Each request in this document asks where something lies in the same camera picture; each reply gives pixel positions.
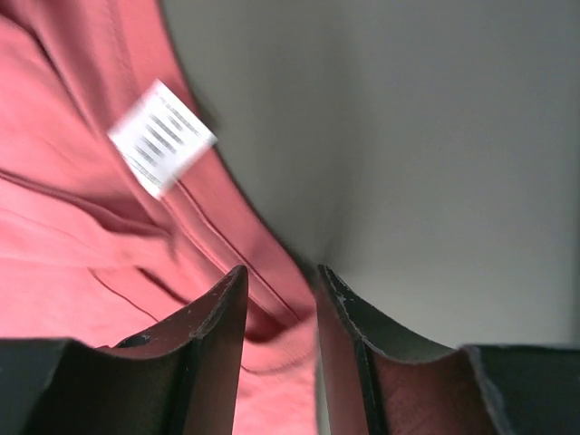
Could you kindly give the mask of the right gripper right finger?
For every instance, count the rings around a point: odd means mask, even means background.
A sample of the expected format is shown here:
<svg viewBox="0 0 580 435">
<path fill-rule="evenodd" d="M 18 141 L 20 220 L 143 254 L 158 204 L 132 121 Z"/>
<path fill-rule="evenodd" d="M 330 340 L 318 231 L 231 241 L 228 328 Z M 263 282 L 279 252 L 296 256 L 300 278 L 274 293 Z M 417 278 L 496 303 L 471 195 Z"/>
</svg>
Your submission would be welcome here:
<svg viewBox="0 0 580 435">
<path fill-rule="evenodd" d="M 576 434 L 579 352 L 449 348 L 399 324 L 330 267 L 316 292 L 334 434 Z"/>
</svg>

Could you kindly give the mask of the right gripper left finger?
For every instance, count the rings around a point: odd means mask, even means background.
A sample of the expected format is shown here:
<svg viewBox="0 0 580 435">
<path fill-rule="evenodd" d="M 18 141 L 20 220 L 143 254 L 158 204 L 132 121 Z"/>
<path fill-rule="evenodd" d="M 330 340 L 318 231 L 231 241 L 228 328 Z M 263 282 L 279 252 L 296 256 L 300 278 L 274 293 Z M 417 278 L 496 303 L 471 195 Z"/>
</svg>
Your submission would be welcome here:
<svg viewBox="0 0 580 435">
<path fill-rule="evenodd" d="M 233 430 L 248 277 L 207 293 L 119 344 L 1 342 L 4 434 L 228 434 Z"/>
</svg>

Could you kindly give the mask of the pink t shirt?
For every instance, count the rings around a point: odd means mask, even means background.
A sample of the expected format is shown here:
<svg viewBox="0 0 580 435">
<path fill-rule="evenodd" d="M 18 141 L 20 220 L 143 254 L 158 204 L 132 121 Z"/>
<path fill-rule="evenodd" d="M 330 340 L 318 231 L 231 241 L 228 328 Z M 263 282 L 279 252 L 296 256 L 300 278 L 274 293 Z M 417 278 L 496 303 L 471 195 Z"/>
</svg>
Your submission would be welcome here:
<svg viewBox="0 0 580 435">
<path fill-rule="evenodd" d="M 233 431 L 314 434 L 315 303 L 294 261 L 214 150 L 157 199 L 108 138 L 157 81 L 194 110 L 154 1 L 1 4 L 1 334 L 113 344 L 243 265 Z"/>
</svg>

